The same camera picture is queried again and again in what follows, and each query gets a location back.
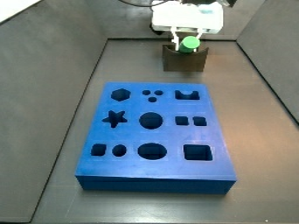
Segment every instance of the hole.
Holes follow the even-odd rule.
[[[201,117],[201,116],[195,116],[195,117],[192,118],[192,121],[193,121],[193,125],[195,125],[195,126],[207,126],[205,118]]]
[[[104,123],[111,123],[111,128],[113,129],[119,123],[127,123],[127,119],[124,118],[125,111],[115,112],[112,110],[108,111],[108,117],[103,119]]]
[[[129,98],[131,92],[123,88],[112,92],[111,98],[119,102]]]
[[[211,147],[200,144],[185,144],[183,146],[184,159],[211,161]]]
[[[156,102],[156,98],[155,98],[155,97],[149,97],[149,98],[148,98],[148,101],[149,101],[149,102]]]
[[[156,94],[156,95],[163,95],[163,91],[161,90],[156,90],[156,91],[153,91],[153,93]]]
[[[197,91],[192,91],[191,94],[183,94],[181,91],[175,90],[175,99],[176,100],[199,100],[200,95]]]
[[[159,143],[145,143],[137,148],[137,154],[141,158],[156,160],[165,156],[167,150]]]
[[[123,157],[127,154],[127,147],[123,144],[119,144],[113,148],[112,153],[116,157]]]
[[[144,90],[143,91],[143,95],[149,95],[151,94],[151,91],[149,90]]]
[[[145,129],[153,130],[163,125],[164,119],[156,113],[149,112],[140,116],[139,122]]]
[[[189,125],[187,116],[176,116],[175,117],[176,125]]]
[[[105,155],[107,146],[103,143],[96,143],[91,149],[91,156],[103,157]]]

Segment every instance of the gray table surface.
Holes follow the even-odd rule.
[[[203,73],[163,71],[161,41],[109,40],[33,223],[299,222],[299,131],[235,42],[205,42]],[[204,83],[237,173],[225,196],[85,192],[73,172],[107,81]]]

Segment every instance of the shape sorter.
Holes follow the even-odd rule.
[[[225,194],[236,174],[207,87],[107,83],[75,175],[85,190]]]

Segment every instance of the black holder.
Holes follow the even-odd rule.
[[[209,48],[199,52],[176,52],[175,45],[163,45],[163,70],[167,72],[201,72]]]

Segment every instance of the green object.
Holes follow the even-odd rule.
[[[200,44],[201,42],[193,36],[188,36],[180,43],[179,52],[192,53],[193,49],[197,48]]]

